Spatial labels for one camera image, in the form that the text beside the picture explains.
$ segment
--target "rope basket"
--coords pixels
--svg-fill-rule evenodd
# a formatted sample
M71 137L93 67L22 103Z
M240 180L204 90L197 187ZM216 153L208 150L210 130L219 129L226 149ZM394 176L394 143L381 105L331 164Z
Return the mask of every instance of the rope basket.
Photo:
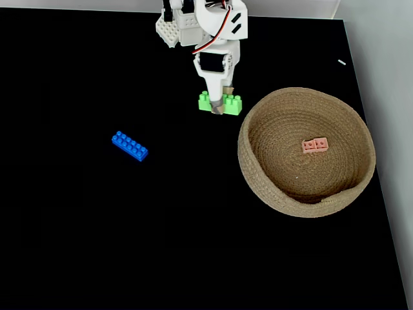
M303 153L303 140L324 137L327 151ZM344 209L366 188L376 166L370 132L357 112L307 88L277 90L248 113L238 158L248 185L263 202L302 218Z

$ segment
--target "white wall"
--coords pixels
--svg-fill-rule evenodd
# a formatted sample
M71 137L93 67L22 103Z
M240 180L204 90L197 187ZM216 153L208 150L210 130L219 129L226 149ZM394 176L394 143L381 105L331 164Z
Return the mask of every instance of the white wall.
M413 309L413 0L341 0L336 18L345 20Z
M339 0L244 0L251 16L332 18ZM162 0L0 0L2 7L160 12Z

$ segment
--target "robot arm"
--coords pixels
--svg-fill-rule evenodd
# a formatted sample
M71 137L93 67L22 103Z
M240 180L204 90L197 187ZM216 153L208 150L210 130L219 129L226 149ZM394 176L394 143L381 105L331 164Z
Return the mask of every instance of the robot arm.
M223 94L232 94L240 59L240 39L248 37L248 11L242 0L163 0L157 33L169 47L196 45L192 52L205 79L212 112L224 113Z

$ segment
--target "lego brick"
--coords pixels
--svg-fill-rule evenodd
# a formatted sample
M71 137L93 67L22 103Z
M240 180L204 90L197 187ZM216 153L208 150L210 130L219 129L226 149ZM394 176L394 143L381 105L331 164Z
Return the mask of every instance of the lego brick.
M148 156L148 150L145 147L120 131L112 137L112 143L139 161L143 161Z
M169 47L175 47L179 41L179 36L181 35L181 31L178 28L176 21L170 23L165 22L163 14L156 22L156 32Z
M328 142L326 138L314 139L314 142L316 143L316 147L319 152L328 150Z
M225 106L224 114L239 115L239 113L241 113L243 109L243 101L240 96L223 94L223 101ZM207 91L204 91L199 95L198 105L200 110L211 112L212 108Z
M328 143L326 138L316 138L310 141L303 141L301 143L303 147L303 152L315 153L315 152L325 152L328 150Z

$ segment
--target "white lego piece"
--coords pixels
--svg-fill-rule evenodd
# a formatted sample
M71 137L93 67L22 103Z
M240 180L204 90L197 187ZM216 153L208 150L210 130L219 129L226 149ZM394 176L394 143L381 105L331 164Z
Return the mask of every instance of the white lego piece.
M196 20L195 13L184 14L181 10L174 10L174 18L181 30L200 27Z
M181 31L178 28L176 21L172 21L171 23L165 22L163 19L164 11L165 9L162 10L161 17L156 22L156 32L169 47L175 47L176 43L179 41Z
M181 30L181 46L197 45L202 41L204 30L199 26L195 13L184 14L181 10L174 10L174 19Z

